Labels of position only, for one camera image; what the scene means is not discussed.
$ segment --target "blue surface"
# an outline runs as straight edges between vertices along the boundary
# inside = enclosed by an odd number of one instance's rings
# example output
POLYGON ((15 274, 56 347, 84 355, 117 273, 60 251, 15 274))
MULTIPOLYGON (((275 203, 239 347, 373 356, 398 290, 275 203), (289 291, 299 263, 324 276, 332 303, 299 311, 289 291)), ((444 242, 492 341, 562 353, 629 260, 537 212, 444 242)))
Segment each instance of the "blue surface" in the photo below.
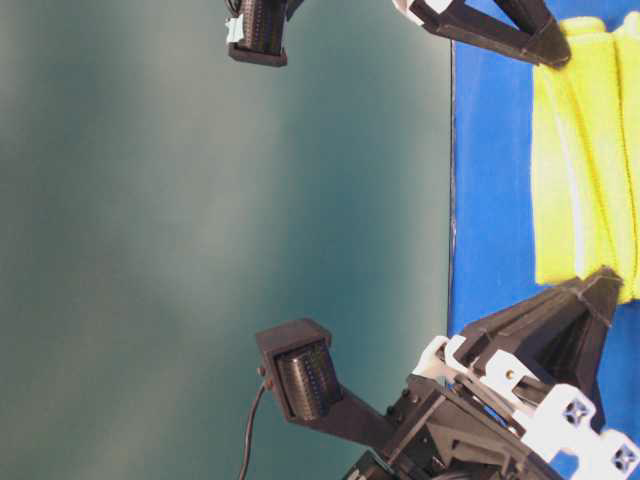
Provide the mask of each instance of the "blue surface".
MULTIPOLYGON (((490 0, 468 2, 506 20, 490 0)), ((556 18, 617 28, 637 0, 547 1, 556 18)), ((450 333, 540 291, 530 197, 531 66, 456 45, 456 238, 450 333)), ((618 309, 600 368, 608 426, 640 442, 640 303, 618 309)), ((640 473, 632 478, 640 479, 640 473)))

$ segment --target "green backdrop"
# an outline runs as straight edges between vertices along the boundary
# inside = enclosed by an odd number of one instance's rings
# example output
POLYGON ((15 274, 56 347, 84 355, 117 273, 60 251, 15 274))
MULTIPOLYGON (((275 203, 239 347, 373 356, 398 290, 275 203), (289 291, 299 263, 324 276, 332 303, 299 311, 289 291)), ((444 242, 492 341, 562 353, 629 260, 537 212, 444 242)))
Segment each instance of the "green backdrop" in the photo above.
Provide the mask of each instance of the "green backdrop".
MULTIPOLYGON (((383 409, 445 331, 449 44, 308 0, 290 66, 222 0, 0 2, 0 477, 235 478, 259 329, 334 332, 383 409)), ((265 397, 250 479, 361 449, 265 397)))

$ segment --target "yellow towel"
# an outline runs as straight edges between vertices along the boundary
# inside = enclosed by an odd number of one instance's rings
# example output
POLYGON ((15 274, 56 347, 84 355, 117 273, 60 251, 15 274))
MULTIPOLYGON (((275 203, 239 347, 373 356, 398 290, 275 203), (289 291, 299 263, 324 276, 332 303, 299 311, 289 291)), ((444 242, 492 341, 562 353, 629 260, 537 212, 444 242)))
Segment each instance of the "yellow towel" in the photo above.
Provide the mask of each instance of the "yellow towel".
MULTIPOLYGON (((623 131, 634 204, 636 241, 640 228, 640 13, 629 14, 614 33, 623 131)), ((636 248, 636 266, 640 266, 640 248, 636 248)), ((633 279, 633 296, 640 296, 640 276, 633 279)))
POLYGON ((637 248, 620 107, 619 49, 597 18, 560 25, 571 47, 571 62, 562 70, 534 69, 536 281, 585 278, 608 265, 625 279, 620 301, 627 302, 637 248))

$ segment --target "black mount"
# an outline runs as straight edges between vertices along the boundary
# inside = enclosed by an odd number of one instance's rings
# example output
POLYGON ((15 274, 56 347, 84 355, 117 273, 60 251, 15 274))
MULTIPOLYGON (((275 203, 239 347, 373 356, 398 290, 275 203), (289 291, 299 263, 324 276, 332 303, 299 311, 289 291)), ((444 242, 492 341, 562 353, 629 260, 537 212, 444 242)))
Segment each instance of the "black mount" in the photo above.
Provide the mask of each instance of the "black mount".
MULTIPOLYGON (((237 14, 242 16, 243 38, 229 44, 231 58, 272 67, 286 65, 282 44, 285 23, 303 1, 241 0, 237 14)), ((569 45, 543 0, 494 0, 515 27, 469 7, 465 0, 453 0, 440 13, 429 6, 432 1, 407 3, 424 22, 423 27, 435 35, 533 64, 561 67, 571 57, 569 45)))
MULTIPOLYGON (((515 355, 536 378, 513 390, 530 405, 557 383, 594 400, 604 416, 596 375, 621 280, 602 268, 468 325, 454 357, 481 376, 498 351, 515 355)), ((371 447, 344 480, 561 480, 520 441, 511 412, 475 375, 452 385, 409 375, 386 415, 340 385, 331 334, 309 319, 257 334, 265 381, 292 423, 371 447)))
POLYGON ((494 1, 517 28, 469 7, 465 0, 453 0, 441 13, 429 6, 429 0, 415 0, 410 10, 434 35, 533 64, 557 68, 569 61, 567 40, 543 0, 494 1))

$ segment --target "wire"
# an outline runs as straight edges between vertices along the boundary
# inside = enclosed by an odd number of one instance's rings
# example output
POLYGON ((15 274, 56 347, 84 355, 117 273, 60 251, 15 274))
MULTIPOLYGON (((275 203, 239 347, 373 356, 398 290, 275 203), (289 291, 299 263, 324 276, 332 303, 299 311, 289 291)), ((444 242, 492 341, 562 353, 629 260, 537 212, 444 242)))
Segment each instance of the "wire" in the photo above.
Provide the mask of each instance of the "wire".
POLYGON ((244 480, 247 476, 247 469, 249 468, 249 459, 251 458, 251 437, 253 436, 253 420, 256 418, 256 410, 258 410, 258 404, 260 399, 266 390, 265 383, 262 382, 256 398, 253 400, 251 410, 249 410, 249 418, 247 419, 247 429, 244 432, 244 454, 242 455, 242 467, 240 468, 240 474, 238 480, 244 480))

